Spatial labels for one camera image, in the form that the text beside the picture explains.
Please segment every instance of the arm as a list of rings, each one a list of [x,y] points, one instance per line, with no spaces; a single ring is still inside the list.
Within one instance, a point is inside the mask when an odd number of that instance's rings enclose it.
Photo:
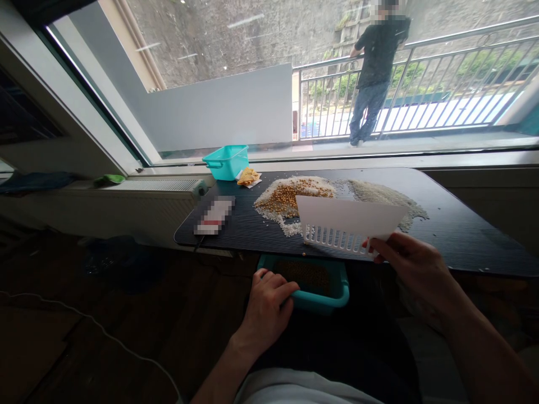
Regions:
[[[404,49],[404,46],[406,45],[406,41],[408,40],[408,35],[410,34],[410,24],[412,20],[407,18],[404,20],[404,30],[400,34],[399,38],[399,46],[397,47],[397,50],[402,51]]]
[[[355,43],[354,47],[352,48],[352,52],[350,52],[350,58],[356,58],[362,54],[361,50],[365,47],[365,44],[371,37],[371,31],[372,31],[372,25],[369,25],[367,29],[365,29],[365,32],[363,33],[363,35],[359,37],[358,41]]]
[[[299,290],[297,283],[287,283],[281,275],[267,269],[259,269],[253,275],[245,318],[192,404],[228,404],[234,401],[251,366],[277,341],[288,325],[294,308],[289,297],[296,290]]]
[[[460,377],[472,403],[537,403],[539,387],[513,349],[451,276],[431,245],[402,233],[387,243],[372,240],[401,280],[440,318]]]

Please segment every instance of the glass window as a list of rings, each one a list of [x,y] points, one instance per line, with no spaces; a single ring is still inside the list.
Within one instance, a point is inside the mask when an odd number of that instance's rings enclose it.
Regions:
[[[108,108],[153,164],[227,144],[289,159],[533,147],[539,133],[514,121],[539,90],[536,1],[100,0],[49,28],[113,89]]]
[[[371,16],[371,0],[363,0],[360,19],[364,20]]]
[[[0,173],[11,173],[11,172],[13,172],[13,168],[9,164],[0,160]]]

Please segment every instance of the black tabletop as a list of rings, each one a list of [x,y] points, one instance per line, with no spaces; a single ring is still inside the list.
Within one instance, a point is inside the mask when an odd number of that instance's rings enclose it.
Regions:
[[[262,174],[262,182],[247,189],[234,181],[217,181],[205,196],[235,196],[234,212],[218,236],[206,236],[203,248],[253,251],[257,253],[337,260],[366,260],[324,246],[304,245],[301,235],[286,237],[279,225],[264,219],[253,208],[254,201],[276,179],[318,176],[329,180],[355,179],[388,186],[415,200],[430,219],[414,219],[409,234],[432,244],[453,270],[511,277],[539,275],[539,259],[523,246],[483,220],[453,194],[424,173],[410,168],[340,169]],[[193,210],[174,234],[183,246],[196,246],[193,226],[202,212]]]

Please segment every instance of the metal railing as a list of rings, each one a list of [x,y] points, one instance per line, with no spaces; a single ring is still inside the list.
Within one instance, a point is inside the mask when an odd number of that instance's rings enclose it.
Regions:
[[[538,22],[539,16],[533,16],[405,45],[408,54],[393,65],[373,134],[383,139],[400,132],[494,125],[539,70],[539,35],[513,39],[509,32],[505,41],[489,42],[504,30]],[[473,47],[430,54],[433,45],[477,35]],[[299,73],[300,139],[350,133],[361,58],[293,69]]]

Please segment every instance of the teal container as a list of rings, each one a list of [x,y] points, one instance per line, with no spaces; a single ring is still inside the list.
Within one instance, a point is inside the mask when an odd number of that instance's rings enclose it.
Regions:
[[[319,259],[291,258],[279,255],[262,254],[258,261],[258,269],[266,268],[273,271],[275,264],[279,260],[301,261],[304,263],[320,265],[327,269],[330,276],[330,295],[322,296],[322,291],[317,291],[315,287],[308,284],[300,284],[300,291],[292,293],[294,299],[294,309],[308,310],[321,315],[331,315],[338,307],[348,304],[350,291],[348,287],[348,277],[344,263],[338,261],[324,261]]]
[[[237,174],[249,166],[247,145],[230,145],[208,154],[202,159],[216,180],[234,181]]]

